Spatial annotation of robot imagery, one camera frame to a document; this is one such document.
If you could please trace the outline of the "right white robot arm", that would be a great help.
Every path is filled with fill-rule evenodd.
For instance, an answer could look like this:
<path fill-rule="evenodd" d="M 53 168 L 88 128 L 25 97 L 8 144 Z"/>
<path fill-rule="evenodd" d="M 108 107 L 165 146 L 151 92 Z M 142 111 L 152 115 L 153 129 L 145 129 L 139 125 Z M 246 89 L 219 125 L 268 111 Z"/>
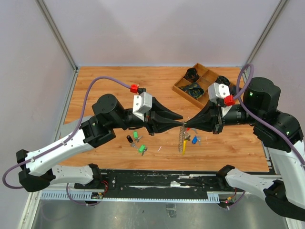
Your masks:
<path fill-rule="evenodd" d="M 260 178 L 226 165 L 216 174 L 216 186 L 222 191 L 237 188 L 249 192 L 264 200 L 276 214 L 304 221 L 304 135 L 294 116 L 278 110 L 280 93 L 271 80 L 255 77 L 243 100 L 227 113 L 208 102 L 185 126 L 219 134 L 226 125 L 251 125 L 254 135 L 267 148 L 280 179 Z"/>

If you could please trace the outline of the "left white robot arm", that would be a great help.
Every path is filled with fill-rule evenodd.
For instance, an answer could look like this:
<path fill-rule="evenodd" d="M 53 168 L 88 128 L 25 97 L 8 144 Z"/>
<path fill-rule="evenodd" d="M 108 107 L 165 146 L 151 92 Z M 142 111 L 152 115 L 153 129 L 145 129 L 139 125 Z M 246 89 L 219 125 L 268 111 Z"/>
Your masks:
<path fill-rule="evenodd" d="M 116 137 L 114 130 L 146 128 L 149 135 L 163 133 L 182 125 L 183 116 L 164 107 L 147 92 L 134 96 L 133 108 L 125 109 L 113 94 L 105 94 L 92 106 L 94 115 L 82 122 L 76 132 L 36 151 L 16 153 L 20 164 L 19 182 L 28 192 L 50 185 L 75 183 L 98 188 L 103 181 L 99 167 L 61 166 L 60 163 L 78 153 L 98 148 Z"/>

